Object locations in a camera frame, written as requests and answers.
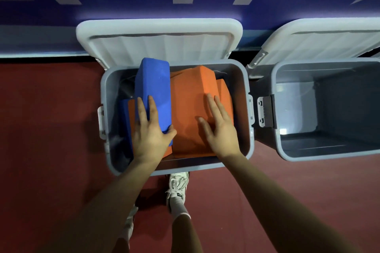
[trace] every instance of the floor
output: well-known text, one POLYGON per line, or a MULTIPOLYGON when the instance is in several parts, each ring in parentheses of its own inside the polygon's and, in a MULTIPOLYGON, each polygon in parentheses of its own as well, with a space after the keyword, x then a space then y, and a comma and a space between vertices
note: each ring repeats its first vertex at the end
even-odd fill
MULTIPOLYGON (((0 64, 0 248, 33 252, 109 184, 95 62, 0 64)), ((380 156, 291 163, 261 143, 250 161, 364 252, 380 249, 380 156)), ((131 252, 169 252, 165 177, 138 200, 131 252)), ((205 252, 274 252, 225 168, 190 175, 186 207, 205 252)))

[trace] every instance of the white lid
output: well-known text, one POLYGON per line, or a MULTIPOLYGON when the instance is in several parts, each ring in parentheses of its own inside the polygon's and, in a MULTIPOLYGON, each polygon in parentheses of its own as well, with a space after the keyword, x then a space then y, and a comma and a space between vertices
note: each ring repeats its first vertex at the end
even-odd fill
POLYGON ((227 58, 243 27, 230 18, 88 20, 76 28, 83 48, 103 66, 138 66, 144 57, 181 65, 227 58))
POLYGON ((282 60, 357 57, 379 46, 379 17, 298 19, 273 32, 248 67, 282 60))

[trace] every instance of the shoe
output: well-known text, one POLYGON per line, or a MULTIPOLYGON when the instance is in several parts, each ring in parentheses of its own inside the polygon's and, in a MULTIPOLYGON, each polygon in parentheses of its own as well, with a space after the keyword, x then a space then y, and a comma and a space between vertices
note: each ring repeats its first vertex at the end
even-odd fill
POLYGON ((126 218, 124 229, 122 231, 122 236, 128 236, 128 240, 131 239, 132 232, 133 232, 133 221, 135 219, 135 214, 137 213, 138 210, 139 208, 133 205, 131 212, 129 212, 129 215, 126 218))
POLYGON ((170 174, 169 178, 169 190, 167 191, 166 205, 170 210, 169 198, 171 197, 181 197, 183 202, 185 202, 185 194, 187 184, 189 183, 189 172, 180 172, 170 174))

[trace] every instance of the storage bin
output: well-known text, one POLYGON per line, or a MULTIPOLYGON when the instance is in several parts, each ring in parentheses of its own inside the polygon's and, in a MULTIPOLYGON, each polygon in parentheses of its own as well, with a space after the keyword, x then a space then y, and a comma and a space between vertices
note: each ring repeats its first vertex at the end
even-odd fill
POLYGON ((250 81, 255 138, 289 161, 380 153, 375 58, 282 61, 250 81))
MULTIPOLYGON (((248 74, 241 63, 232 59, 210 61, 186 61, 185 65, 170 66, 175 72, 187 68, 203 65, 215 72, 216 78, 223 78, 231 93, 234 112, 234 124, 237 130, 241 152, 250 158, 254 151, 254 123, 253 100, 249 95, 248 74)), ((119 175, 131 161, 123 151, 120 136, 120 121, 117 106, 119 103, 119 85, 123 79, 132 80, 137 73, 138 66, 114 66, 108 69, 101 81, 101 103, 99 115, 104 135, 107 164, 110 170, 119 175)), ((171 174, 201 169, 222 167, 223 164, 216 156, 176 159, 173 155, 165 157, 154 171, 153 175, 171 174)))

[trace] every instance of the bin latch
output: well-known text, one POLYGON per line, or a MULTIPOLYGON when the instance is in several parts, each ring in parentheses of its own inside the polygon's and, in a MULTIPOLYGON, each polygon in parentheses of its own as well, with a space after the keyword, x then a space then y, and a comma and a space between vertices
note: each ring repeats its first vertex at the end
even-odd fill
POLYGON ((271 96, 257 98, 257 115, 260 127, 274 127, 271 96))
POLYGON ((98 108, 98 122, 99 122, 99 136, 101 139, 106 140, 106 129, 104 123, 104 107, 98 108))

